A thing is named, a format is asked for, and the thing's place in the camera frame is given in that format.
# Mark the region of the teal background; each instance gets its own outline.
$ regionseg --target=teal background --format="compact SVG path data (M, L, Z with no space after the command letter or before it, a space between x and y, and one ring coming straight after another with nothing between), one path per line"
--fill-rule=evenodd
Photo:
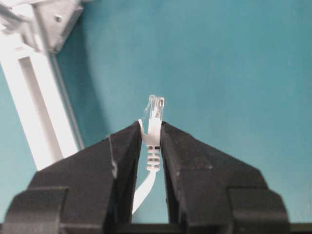
M87 146L166 98L164 120L259 168L312 222L312 1L97 0L58 61ZM0 216L35 171L0 74ZM139 163L140 184L147 171ZM163 170L134 222L168 222Z

